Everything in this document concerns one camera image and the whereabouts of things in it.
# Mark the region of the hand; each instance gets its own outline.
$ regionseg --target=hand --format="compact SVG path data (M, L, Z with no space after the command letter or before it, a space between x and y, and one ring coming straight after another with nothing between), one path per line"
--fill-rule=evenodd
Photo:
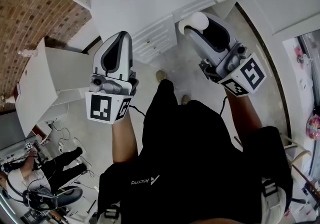
M33 154L35 154L35 153L37 153L38 152L38 150L37 150L37 148L33 145L32 146L32 148L30 149L30 153L33 153Z

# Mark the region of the foot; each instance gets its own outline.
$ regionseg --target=foot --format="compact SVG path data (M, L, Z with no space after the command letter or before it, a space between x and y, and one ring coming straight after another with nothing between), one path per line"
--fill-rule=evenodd
M160 83L162 80L167 79L168 75L165 71L159 70L155 73L155 77L156 77L156 80Z
M191 97L188 95L184 95L181 99L181 104L186 105L189 101L191 101Z
M76 147L80 147L80 148L81 148L81 150L82 150L82 154L81 154L81 155L85 155L85 154L86 154L86 149L85 149L85 147L81 144L81 142L80 142L77 138L73 138L72 140L73 140L73 142L74 142L74 144L75 144Z
M92 168L92 165L86 159L84 159L82 156L79 156L77 158L77 162L78 163L83 163L88 170L90 170Z

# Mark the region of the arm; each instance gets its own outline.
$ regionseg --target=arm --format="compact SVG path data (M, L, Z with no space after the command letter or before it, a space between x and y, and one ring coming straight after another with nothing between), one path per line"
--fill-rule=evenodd
M138 156L134 133L129 110L127 110L125 117L112 125L112 159L114 163L128 162Z
M237 98L228 90L225 92L229 100L235 129L243 144L250 133L262 128L261 121L248 96Z
M31 150L29 152L29 155L27 157L27 160L24 162L24 165L20 168L21 174L24 178L26 178L28 175L30 175L30 173L32 172L32 169L34 167L34 156L35 156L36 152L34 152L33 150Z

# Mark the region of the strap buckle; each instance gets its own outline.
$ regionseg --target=strap buckle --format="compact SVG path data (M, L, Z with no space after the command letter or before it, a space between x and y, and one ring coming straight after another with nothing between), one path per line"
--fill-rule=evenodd
M119 212L119 206L114 203L108 209L105 210L105 218L118 219Z
M262 182L263 184L263 195L265 196L267 203L271 208L274 208L276 206L280 205L280 198L278 195L278 188L277 185L275 184L275 182L273 182L271 179L267 179L264 182Z

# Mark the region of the backpack strap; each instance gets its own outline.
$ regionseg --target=backpack strap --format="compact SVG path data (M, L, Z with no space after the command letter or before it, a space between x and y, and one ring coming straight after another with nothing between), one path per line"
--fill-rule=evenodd
M19 195L19 196L21 196L21 197L23 198L23 195L22 195L19 191L17 191L17 190L11 185L11 183L10 183L10 181L9 181L9 177L6 179L6 181L7 181L8 185L9 185L9 187L10 187L17 195ZM10 198L13 199L13 200L15 200L15 201L17 201L17 202L20 202L20 203L23 203L23 204L24 204L24 201L16 200L16 199L12 198L11 196L10 196Z

